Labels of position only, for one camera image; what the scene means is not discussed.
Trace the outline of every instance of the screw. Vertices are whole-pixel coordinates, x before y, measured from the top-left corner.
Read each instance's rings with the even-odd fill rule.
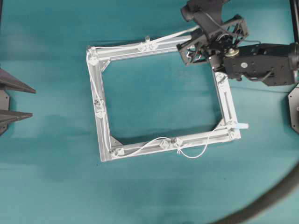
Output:
[[[245,68],[248,67],[248,64],[247,64],[246,62],[243,62],[243,63],[241,64],[241,67],[245,69]]]

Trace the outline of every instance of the white cable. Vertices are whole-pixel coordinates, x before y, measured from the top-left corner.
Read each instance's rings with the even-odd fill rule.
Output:
[[[88,55],[89,55],[89,53],[86,54],[86,63],[87,63],[87,68],[88,68],[89,77],[90,77],[90,80],[91,80],[91,82],[92,82],[92,85],[93,85],[95,94],[96,94],[96,96],[97,96],[97,98],[98,98],[98,102],[101,104],[101,108],[105,108],[104,103],[101,101],[101,98],[100,98],[100,96],[99,96],[99,94],[98,94],[98,91],[97,91],[97,88],[96,88],[96,85],[95,85],[95,81],[94,81],[94,79],[93,79],[93,76],[92,76],[92,74],[91,74],[91,72],[90,72],[90,69],[89,69],[89,66],[88,66],[88,64],[89,64],[89,63],[88,63]],[[106,123],[107,126],[109,126],[108,121],[107,121],[107,119],[106,119],[106,116],[103,116],[103,122]],[[107,148],[107,151],[109,151],[109,150],[110,150],[110,147],[108,147],[108,145],[107,145],[107,140],[106,140],[106,129],[105,129],[105,128],[104,128],[104,133],[103,133],[103,135],[104,135],[105,146],[106,146],[106,148]]]
[[[125,158],[125,157],[128,157],[128,156],[132,156],[132,155],[135,155],[136,153],[140,152],[141,150],[143,150],[145,147],[149,146],[151,143],[157,141],[157,140],[162,140],[162,139],[166,139],[166,140],[169,140],[171,141],[170,138],[167,138],[167,137],[159,137],[159,138],[156,138],[156,139],[153,139],[152,141],[149,141],[147,142],[146,144],[144,144],[142,147],[140,147],[139,149],[137,149],[136,151],[130,153],[130,154],[127,154],[127,155],[124,155],[124,156],[117,156],[116,157],[120,157],[120,158]]]
[[[199,26],[197,25],[197,26],[192,27],[190,29],[185,29],[183,31],[180,31],[180,32],[177,32],[177,33],[174,33],[174,34],[171,34],[171,35],[168,35],[168,36],[164,36],[164,37],[160,37],[158,39],[152,40],[151,43],[158,43],[158,42],[165,41],[165,40],[177,37],[177,36],[181,36],[182,34],[192,32],[192,31],[194,31],[194,30],[196,30],[198,28],[199,28]]]
[[[207,140],[206,140],[206,145],[205,145],[204,149],[202,150],[202,152],[201,152],[199,155],[197,155],[197,156],[188,156],[188,155],[186,155],[186,154],[183,152],[183,150],[182,150],[183,148],[185,148],[184,146],[180,147],[179,145],[176,145],[176,146],[178,147],[178,148],[177,148],[177,150],[178,150],[178,154],[182,154],[183,156],[185,156],[185,157],[187,157],[187,158],[189,158],[189,159],[197,159],[197,158],[201,157],[201,156],[206,152],[207,146],[209,145],[210,138],[211,138],[212,134],[214,133],[214,131],[216,131],[217,129],[219,129],[219,127],[215,128],[215,129],[214,129],[213,131],[211,131],[211,133],[208,135],[208,138],[207,138]]]
[[[216,41],[219,41],[222,37],[224,36],[230,36],[228,33],[223,33],[222,35],[220,35]]]
[[[177,36],[180,36],[182,34],[185,34],[185,33],[188,33],[188,32],[192,32],[196,29],[198,29],[199,26],[195,26],[193,28],[190,28],[190,29],[186,29],[186,30],[183,30],[183,31],[180,31],[180,32],[177,32],[177,33],[174,33],[174,34],[171,34],[171,35],[168,35],[168,36],[164,36],[164,37],[160,37],[158,39],[155,39],[155,40],[152,40],[152,41],[149,41],[149,42],[146,42],[147,44],[155,44],[155,43],[159,43],[159,42],[162,42],[162,41],[165,41],[165,40],[169,40],[171,38],[174,38],[174,37],[177,37]],[[96,49],[100,49],[100,48],[107,48],[107,49],[112,49],[112,50],[107,50],[105,51],[105,53],[113,53],[113,52],[117,52],[117,51],[120,51],[121,49],[126,49],[126,50],[129,50],[129,49],[137,49],[138,47],[140,47],[139,45],[135,45],[135,46],[128,46],[128,47],[102,47],[102,46],[99,46],[99,47],[96,47]]]

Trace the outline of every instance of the robotic arm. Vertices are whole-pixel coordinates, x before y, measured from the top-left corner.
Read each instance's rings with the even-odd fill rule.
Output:
[[[299,44],[254,44],[239,47],[248,41],[245,20],[235,15],[222,22],[223,4],[230,0],[190,0],[181,9],[186,21],[194,21],[199,28],[192,39],[177,46],[186,66],[210,63],[214,71],[228,78],[263,82],[267,86],[291,85],[298,82]]]

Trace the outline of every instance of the rectangular frame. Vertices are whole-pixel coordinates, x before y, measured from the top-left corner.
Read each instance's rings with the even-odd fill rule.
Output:
[[[153,142],[129,145],[121,144],[110,135],[102,76],[107,66],[117,60],[176,52],[176,45],[186,42],[190,38],[187,35],[155,42],[146,37],[145,42],[114,47],[90,47],[88,49],[86,62],[91,81],[101,161],[178,150],[178,148],[197,147],[207,144],[207,141],[209,144],[214,144],[241,138],[228,77],[225,73],[214,71],[212,72],[222,119],[213,131],[178,136],[170,138],[170,140],[159,139]]]

